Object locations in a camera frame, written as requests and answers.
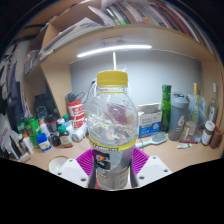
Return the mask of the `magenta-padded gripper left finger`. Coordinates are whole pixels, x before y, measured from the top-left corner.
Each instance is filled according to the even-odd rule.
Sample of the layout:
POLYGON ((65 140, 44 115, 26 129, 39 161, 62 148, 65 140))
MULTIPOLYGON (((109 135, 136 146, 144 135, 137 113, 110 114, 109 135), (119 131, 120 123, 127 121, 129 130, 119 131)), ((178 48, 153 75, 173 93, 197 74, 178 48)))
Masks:
POLYGON ((94 189, 96 174, 92 150, 87 150, 77 159, 68 159, 57 172, 57 176, 78 186, 94 189))

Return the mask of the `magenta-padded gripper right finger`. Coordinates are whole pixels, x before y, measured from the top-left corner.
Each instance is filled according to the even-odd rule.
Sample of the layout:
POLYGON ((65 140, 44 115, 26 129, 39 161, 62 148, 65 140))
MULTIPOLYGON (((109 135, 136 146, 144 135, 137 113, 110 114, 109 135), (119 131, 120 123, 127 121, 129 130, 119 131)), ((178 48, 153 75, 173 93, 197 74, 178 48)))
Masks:
POLYGON ((172 171, 158 156, 148 156, 140 149, 134 149, 130 167, 130 182, 132 187, 146 186, 171 173, 172 171))

